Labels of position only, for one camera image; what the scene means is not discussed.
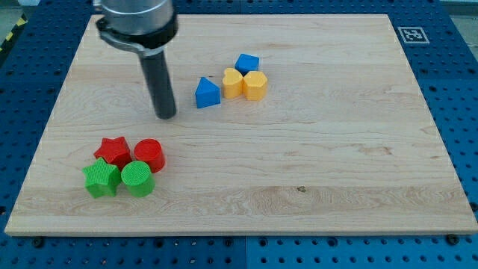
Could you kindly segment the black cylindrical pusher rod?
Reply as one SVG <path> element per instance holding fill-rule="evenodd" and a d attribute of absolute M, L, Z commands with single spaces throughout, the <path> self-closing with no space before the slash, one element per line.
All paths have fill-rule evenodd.
<path fill-rule="evenodd" d="M 140 57 L 146 84 L 157 118 L 167 120 L 176 115 L 176 101 L 163 52 Z"/>

